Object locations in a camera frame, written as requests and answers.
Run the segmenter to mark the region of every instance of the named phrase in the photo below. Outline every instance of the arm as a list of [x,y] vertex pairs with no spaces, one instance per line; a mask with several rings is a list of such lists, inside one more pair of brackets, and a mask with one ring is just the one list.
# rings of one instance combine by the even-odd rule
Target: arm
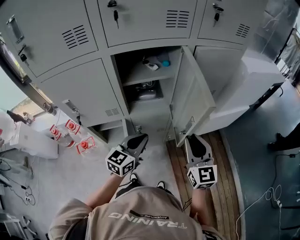
[[190,217],[194,218],[197,214],[198,222],[201,225],[211,226],[210,216],[207,210],[206,190],[193,190]]
[[88,197],[88,199],[85,201],[85,204],[94,209],[105,203],[109,203],[113,195],[118,190],[123,178],[124,177],[119,177],[115,174],[111,175],[104,186],[99,188],[96,192]]

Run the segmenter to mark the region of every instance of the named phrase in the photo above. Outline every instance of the open locker door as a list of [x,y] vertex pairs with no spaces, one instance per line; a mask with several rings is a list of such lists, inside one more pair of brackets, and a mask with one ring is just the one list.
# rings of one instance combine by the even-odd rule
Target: open locker door
[[216,107],[191,51],[183,46],[182,52],[170,108],[177,147],[204,123]]

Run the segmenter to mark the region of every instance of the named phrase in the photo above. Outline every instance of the white wall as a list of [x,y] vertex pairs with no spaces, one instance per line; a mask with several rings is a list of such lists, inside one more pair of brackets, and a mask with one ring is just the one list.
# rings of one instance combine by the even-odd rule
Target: white wall
[[11,110],[27,96],[11,81],[0,67],[0,108]]

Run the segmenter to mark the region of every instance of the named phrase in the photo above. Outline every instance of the wooden floor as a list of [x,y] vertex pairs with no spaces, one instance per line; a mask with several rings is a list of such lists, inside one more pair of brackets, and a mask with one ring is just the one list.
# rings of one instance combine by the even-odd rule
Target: wooden floor
[[[217,165],[218,182],[207,191],[207,202],[209,214],[213,226],[227,240],[237,239],[235,233],[235,222],[239,216],[239,205],[233,174],[230,168],[228,157],[221,139],[219,131],[214,131],[201,136],[212,149],[214,164]],[[185,168],[187,164],[184,146],[176,148],[174,140],[167,142],[167,148],[173,166],[176,183],[179,189],[181,202],[183,205],[192,197],[193,188],[188,180]]]

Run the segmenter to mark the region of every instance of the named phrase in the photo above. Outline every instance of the key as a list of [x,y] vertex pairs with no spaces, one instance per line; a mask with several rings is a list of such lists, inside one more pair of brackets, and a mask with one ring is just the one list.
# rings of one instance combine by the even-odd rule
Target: key
[[215,27],[217,21],[219,21],[219,18],[220,18],[220,14],[219,14],[219,13],[216,13],[216,14],[215,14],[215,17],[214,17],[214,25],[213,25],[213,27]]
[[118,11],[117,10],[114,10],[114,12],[113,12],[113,18],[116,21],[118,29],[119,29],[119,23],[118,23],[119,15],[118,15]]

